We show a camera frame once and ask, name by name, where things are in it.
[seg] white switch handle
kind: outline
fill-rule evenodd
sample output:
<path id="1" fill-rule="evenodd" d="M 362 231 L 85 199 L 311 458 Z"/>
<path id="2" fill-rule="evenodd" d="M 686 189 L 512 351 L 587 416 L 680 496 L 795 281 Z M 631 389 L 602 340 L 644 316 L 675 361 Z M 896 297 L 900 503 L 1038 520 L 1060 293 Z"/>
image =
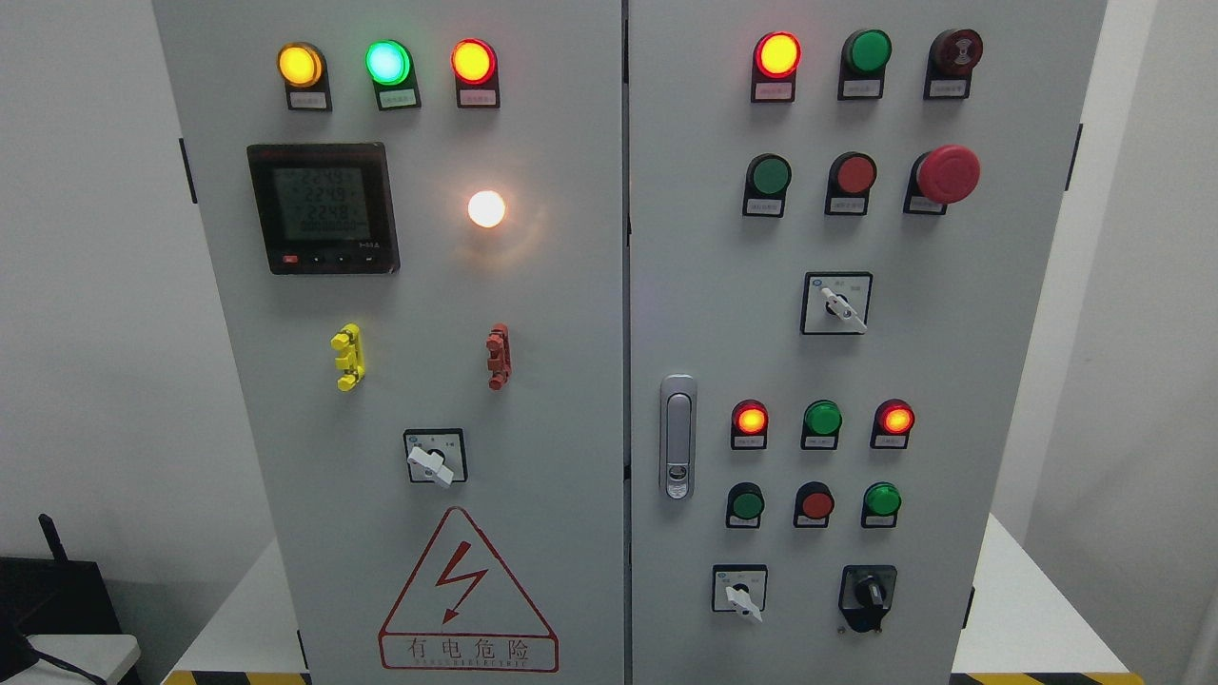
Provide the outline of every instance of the white switch handle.
<path id="1" fill-rule="evenodd" d="M 448 489 L 453 484 L 453 469 L 446 467 L 445 458 L 435 452 L 428 452 L 414 446 L 410 449 L 410 453 L 406 456 L 406 461 L 423 467 L 423 473 L 428 478 L 434 479 L 432 483 L 443 489 Z"/>
<path id="2" fill-rule="evenodd" d="M 828 305 L 829 311 L 847 325 L 853 328 L 856 333 L 867 333 L 867 324 L 862 323 L 862 317 L 860 317 L 859 312 L 850 306 L 850 302 L 845 301 L 845 297 L 838 295 L 828 288 L 821 288 L 821 296 L 825 297 L 825 303 Z"/>
<path id="3" fill-rule="evenodd" d="M 753 603 L 748 590 L 737 590 L 731 585 L 723 587 L 723 590 L 727 592 L 727 603 L 732 605 L 732 608 L 736 609 L 736 616 L 739 616 L 744 620 L 761 623 L 761 609 Z"/>

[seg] lightning bolt symbol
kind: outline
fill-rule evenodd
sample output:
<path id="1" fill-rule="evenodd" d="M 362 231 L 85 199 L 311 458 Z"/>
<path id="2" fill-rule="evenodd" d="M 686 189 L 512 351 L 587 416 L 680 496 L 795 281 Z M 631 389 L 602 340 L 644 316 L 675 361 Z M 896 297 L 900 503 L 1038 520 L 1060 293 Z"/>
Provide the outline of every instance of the lightning bolt symbol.
<path id="1" fill-rule="evenodd" d="M 459 600 L 457 600 L 457 603 L 453 605 L 451 609 L 445 609 L 443 623 L 448 623 L 449 620 L 457 618 L 457 616 L 459 614 L 457 607 L 459 607 L 460 603 L 465 601 L 465 597 L 468 597 L 469 594 L 474 591 L 474 587 L 477 587 L 477 584 L 482 581 L 482 577 L 486 575 L 487 569 L 484 568 L 482 570 L 475 570 L 474 573 L 465 573 L 462 575 L 454 575 L 452 578 L 448 577 L 448 574 L 452 573 L 454 568 L 457 568 L 457 564 L 459 564 L 460 561 L 465 558 L 465 552 L 469 551 L 469 547 L 470 544 L 465 542 L 464 540 L 462 541 L 460 545 L 457 545 L 457 551 L 453 552 L 453 558 L 448 559 L 448 566 L 445 567 L 445 572 L 441 573 L 440 579 L 436 580 L 436 587 L 448 585 L 449 583 L 460 583 L 462 580 L 470 580 L 470 579 L 474 580 L 473 583 L 469 584 L 469 587 L 465 587 L 465 592 L 460 596 Z"/>

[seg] warning triangle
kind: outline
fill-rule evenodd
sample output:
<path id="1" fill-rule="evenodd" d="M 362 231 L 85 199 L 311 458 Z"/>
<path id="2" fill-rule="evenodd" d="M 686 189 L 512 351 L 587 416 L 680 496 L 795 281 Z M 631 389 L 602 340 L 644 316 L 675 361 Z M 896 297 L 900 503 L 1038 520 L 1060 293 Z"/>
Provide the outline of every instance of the warning triangle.
<path id="1" fill-rule="evenodd" d="M 498 550 L 449 507 L 380 630 L 385 668 L 558 670 L 558 636 Z"/>

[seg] emergency stop button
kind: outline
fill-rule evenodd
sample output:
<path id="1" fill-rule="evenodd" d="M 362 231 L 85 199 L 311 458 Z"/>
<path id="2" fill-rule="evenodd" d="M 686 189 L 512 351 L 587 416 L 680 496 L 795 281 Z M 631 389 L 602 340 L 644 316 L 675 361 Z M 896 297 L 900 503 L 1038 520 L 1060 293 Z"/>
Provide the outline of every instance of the emergency stop button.
<path id="1" fill-rule="evenodd" d="M 914 162 L 905 213 L 944 215 L 948 205 L 959 202 L 982 178 L 982 162 L 963 145 L 943 145 Z"/>

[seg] yellow black hazard stripe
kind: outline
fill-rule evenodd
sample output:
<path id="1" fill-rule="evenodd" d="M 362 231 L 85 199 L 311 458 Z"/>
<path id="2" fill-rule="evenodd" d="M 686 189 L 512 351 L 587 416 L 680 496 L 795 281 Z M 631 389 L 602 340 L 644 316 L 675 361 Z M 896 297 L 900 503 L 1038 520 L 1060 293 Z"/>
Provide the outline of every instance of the yellow black hazard stripe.
<path id="1" fill-rule="evenodd" d="M 175 670 L 163 685 L 313 685 L 307 673 Z M 952 673 L 948 685 L 1145 685 L 1133 673 Z"/>
<path id="2" fill-rule="evenodd" d="M 952 673 L 948 685 L 1145 685 L 1133 673 Z"/>

